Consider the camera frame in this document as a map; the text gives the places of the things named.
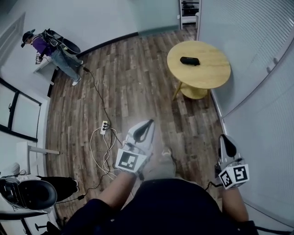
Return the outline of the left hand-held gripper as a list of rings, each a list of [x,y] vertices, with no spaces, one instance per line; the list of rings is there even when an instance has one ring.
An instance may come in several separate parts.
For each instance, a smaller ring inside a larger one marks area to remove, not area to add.
[[[118,149],[115,167],[121,171],[139,174],[153,153],[154,120],[142,121],[129,129]]]

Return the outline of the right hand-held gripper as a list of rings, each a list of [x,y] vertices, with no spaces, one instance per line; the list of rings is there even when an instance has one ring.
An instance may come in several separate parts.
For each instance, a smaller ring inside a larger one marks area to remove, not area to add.
[[[215,178],[228,190],[249,181],[249,166],[241,156],[235,141],[226,134],[219,136]]]

